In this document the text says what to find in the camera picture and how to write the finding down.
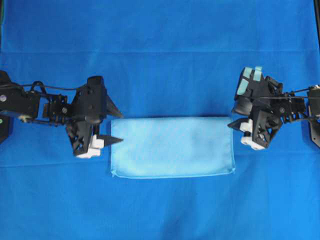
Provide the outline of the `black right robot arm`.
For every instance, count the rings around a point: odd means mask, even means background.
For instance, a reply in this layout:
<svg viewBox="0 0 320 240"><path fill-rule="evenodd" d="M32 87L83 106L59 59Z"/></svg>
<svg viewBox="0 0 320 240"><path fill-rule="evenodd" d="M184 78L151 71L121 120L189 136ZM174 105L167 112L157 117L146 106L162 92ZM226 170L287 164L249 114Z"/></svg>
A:
<svg viewBox="0 0 320 240"><path fill-rule="evenodd" d="M264 150L283 124L307 121L311 141L320 146L320 87L305 89L307 96L279 88L268 95L239 96L233 112L243 115L227 126L243 133L241 143L254 150Z"/></svg>

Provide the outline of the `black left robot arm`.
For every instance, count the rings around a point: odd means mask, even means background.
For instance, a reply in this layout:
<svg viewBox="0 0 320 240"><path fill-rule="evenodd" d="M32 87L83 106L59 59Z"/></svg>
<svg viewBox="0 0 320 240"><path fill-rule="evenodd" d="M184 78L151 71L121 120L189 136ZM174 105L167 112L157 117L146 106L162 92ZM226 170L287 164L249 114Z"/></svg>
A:
<svg viewBox="0 0 320 240"><path fill-rule="evenodd" d="M71 103L62 94L50 94L41 81L28 85L12 82L6 71L0 72L0 141L11 133L12 120L48 126L65 126L73 155L89 159L98 157L107 146L122 142L121 138L100 133L100 125L113 116L123 114L116 107L102 76L91 76L86 84L74 88Z"/></svg>

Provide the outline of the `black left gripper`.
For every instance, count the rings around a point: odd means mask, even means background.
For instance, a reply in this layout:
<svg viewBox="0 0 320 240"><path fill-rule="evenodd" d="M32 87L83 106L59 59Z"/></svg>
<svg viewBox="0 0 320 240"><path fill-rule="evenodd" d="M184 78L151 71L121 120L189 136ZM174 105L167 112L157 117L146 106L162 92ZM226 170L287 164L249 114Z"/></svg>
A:
<svg viewBox="0 0 320 240"><path fill-rule="evenodd" d="M104 86L82 86L71 103L71 118L66 124L73 155L80 159L99 157L101 149L123 141L111 135L99 135L99 126L107 115L124 115L107 94Z"/></svg>

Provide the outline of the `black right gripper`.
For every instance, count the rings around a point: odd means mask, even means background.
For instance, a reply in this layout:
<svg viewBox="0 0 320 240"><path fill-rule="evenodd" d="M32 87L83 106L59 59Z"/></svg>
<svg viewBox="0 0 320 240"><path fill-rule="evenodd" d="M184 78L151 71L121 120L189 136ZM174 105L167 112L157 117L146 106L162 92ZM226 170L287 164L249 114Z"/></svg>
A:
<svg viewBox="0 0 320 240"><path fill-rule="evenodd" d="M268 148L282 126L281 119L272 111L271 101L251 102L247 98L238 98L232 112L247 118L239 118L227 127L244 132L241 143L256 151Z"/></svg>

